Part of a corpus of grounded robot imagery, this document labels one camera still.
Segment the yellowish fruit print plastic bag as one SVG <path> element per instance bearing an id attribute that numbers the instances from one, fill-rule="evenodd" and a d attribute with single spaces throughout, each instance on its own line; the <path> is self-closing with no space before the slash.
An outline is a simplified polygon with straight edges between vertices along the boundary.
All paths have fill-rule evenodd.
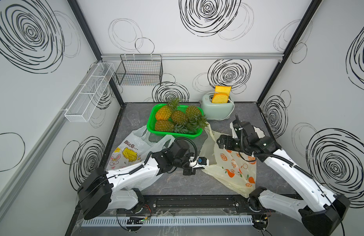
<path id="1" fill-rule="evenodd" d="M 214 177 L 228 189 L 248 198 L 256 188 L 257 162 L 243 153 L 220 149 L 216 141 L 221 133 L 213 131 L 210 125 L 204 130 L 207 139 L 199 156 L 205 157 L 209 164 L 204 167 L 203 172 Z"/>

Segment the yellow ripe pineapple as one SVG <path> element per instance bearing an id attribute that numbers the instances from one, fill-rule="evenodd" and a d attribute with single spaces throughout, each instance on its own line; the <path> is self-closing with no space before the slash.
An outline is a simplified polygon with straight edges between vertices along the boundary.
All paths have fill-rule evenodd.
<path id="1" fill-rule="evenodd" d="M 170 99 L 165 106 L 160 108 L 156 114 L 155 118 L 157 121 L 166 121 L 168 120 L 171 115 L 177 110 L 177 108 L 180 105 L 180 99 L 179 98 L 173 98 Z"/>

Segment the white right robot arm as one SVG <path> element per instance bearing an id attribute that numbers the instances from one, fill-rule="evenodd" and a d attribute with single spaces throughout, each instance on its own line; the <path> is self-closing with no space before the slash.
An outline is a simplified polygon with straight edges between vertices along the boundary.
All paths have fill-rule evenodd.
<path id="1" fill-rule="evenodd" d="M 330 236 L 349 209 L 350 201 L 322 186 L 307 171 L 298 166 L 271 137 L 260 137 L 249 122 L 232 122 L 232 135 L 220 135 L 220 149 L 237 152 L 240 158 L 251 157 L 277 172 L 300 196 L 299 199 L 280 195 L 265 187 L 249 194 L 248 206 L 253 212 L 266 209 L 280 212 L 301 222 L 314 236 Z"/>

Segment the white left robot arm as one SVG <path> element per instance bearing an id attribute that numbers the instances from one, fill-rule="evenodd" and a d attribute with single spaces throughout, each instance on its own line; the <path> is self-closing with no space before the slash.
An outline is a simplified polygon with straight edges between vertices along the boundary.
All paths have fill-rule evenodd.
<path id="1" fill-rule="evenodd" d="M 141 190 L 151 186 L 162 174 L 181 168 L 183 175 L 190 176 L 207 165 L 209 161 L 197 155 L 196 145 L 190 139 L 176 138 L 169 147 L 149 152 L 137 164 L 109 171 L 99 167 L 92 171 L 77 190 L 78 205 L 85 220 L 108 209 L 139 212 L 145 204 Z"/>

